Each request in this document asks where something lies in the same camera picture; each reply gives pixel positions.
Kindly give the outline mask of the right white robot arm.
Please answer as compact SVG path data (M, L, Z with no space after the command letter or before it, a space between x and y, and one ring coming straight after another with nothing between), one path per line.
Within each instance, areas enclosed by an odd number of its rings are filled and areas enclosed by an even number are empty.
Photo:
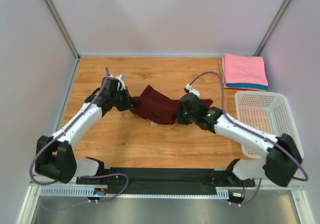
M238 179L266 178L278 186L287 187L295 178L303 160L290 135L275 136L258 131L217 107L207 107L193 93L185 94L178 107L178 123L194 123L204 131L228 137L259 155L257 159L239 159L231 163L231 171Z

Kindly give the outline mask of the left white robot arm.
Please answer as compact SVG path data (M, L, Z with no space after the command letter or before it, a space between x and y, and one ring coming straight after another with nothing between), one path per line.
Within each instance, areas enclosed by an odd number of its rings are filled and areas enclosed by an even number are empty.
M101 86L85 99L65 126L50 136L41 136L30 171L52 179L53 183L68 183L74 177L96 177L102 161L90 157L77 159L74 150L89 129L112 108L120 112L133 108L124 80L123 75L104 77Z

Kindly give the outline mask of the maroon t-shirt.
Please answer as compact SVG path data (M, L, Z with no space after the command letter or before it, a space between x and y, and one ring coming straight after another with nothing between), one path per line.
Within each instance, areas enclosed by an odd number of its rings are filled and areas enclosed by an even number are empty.
M186 117L185 109L179 100L171 99L148 85L140 96L132 97L134 107L131 113L156 124L189 125L192 122Z

